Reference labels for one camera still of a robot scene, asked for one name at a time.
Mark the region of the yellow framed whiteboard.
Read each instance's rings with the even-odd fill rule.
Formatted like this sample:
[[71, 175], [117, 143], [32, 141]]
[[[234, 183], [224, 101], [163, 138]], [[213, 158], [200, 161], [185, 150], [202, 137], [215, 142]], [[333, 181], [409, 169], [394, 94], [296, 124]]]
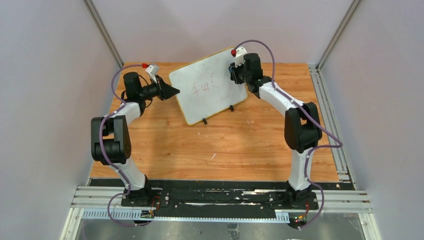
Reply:
[[246, 87], [231, 81], [231, 48], [225, 48], [171, 71], [171, 86], [186, 124], [192, 126], [248, 97]]

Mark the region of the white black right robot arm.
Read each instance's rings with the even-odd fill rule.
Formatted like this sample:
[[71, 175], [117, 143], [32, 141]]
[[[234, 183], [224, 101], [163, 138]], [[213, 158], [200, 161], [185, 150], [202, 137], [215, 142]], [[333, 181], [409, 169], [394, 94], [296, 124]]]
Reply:
[[299, 205], [312, 197], [311, 150], [322, 138], [318, 108], [315, 103], [297, 100], [284, 91], [272, 77], [263, 73], [261, 59], [256, 53], [231, 50], [235, 61], [229, 65], [230, 79], [238, 85], [245, 84], [252, 94], [266, 101], [284, 117], [284, 140], [292, 150], [289, 188], [284, 200]]

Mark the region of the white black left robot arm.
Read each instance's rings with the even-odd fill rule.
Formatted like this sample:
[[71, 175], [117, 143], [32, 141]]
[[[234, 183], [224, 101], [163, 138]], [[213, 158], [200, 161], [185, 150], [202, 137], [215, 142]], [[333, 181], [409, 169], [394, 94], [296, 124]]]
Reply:
[[131, 158], [129, 125], [144, 114], [147, 101], [154, 98], [164, 101], [179, 94], [180, 90], [164, 82], [159, 75], [146, 85], [142, 85], [141, 80], [137, 72], [124, 74], [126, 99], [117, 110], [91, 120], [91, 155], [94, 161], [110, 167], [119, 175], [126, 198], [149, 201], [153, 198], [149, 179]]

